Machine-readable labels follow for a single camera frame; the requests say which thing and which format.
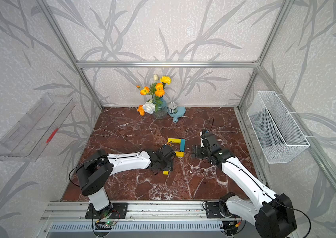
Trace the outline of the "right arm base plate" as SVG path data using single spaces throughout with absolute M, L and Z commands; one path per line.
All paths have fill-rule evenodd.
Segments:
M 226 205 L 220 202 L 203 201 L 202 207 L 206 211 L 207 218 L 230 218 L 232 216 Z

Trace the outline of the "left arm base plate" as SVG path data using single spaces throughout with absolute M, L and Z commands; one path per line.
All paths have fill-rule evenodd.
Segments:
M 110 203 L 109 206 L 97 211 L 93 203 L 89 204 L 85 219 L 102 220 L 102 219 L 125 219 L 128 203 L 115 202 Z

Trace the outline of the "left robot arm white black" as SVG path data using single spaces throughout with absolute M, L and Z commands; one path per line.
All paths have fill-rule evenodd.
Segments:
M 107 154 L 104 150 L 98 150 L 88 161 L 77 166 L 75 173 L 82 195 L 89 197 L 95 211 L 102 212 L 111 208 L 104 188 L 110 176 L 136 169 L 170 172 L 175 156 L 168 144 L 157 151 L 142 150 L 130 154 Z

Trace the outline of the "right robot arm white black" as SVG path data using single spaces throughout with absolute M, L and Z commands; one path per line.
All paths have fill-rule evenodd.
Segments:
M 200 145 L 192 147 L 192 156 L 206 159 L 221 169 L 248 196 L 226 195 L 220 199 L 224 216 L 237 215 L 254 225 L 262 238 L 285 238 L 297 229 L 292 201 L 284 193 L 278 195 L 264 185 L 230 150 L 222 148 L 215 135 L 200 132 Z

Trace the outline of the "large yellow-green wooden block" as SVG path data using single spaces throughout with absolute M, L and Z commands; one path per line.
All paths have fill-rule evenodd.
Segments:
M 178 138 L 168 138 L 168 143 L 181 144 L 181 139 L 178 139 Z

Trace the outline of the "teal wooden block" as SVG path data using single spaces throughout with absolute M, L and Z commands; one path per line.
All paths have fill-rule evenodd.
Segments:
M 185 139 L 180 140 L 180 152 L 185 151 Z

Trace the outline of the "long yellow wooden block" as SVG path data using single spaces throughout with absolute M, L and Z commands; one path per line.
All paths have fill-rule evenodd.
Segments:
M 175 154 L 176 154 L 176 156 L 179 157 L 179 158 L 183 158 L 183 157 L 184 157 L 184 152 L 176 151 Z

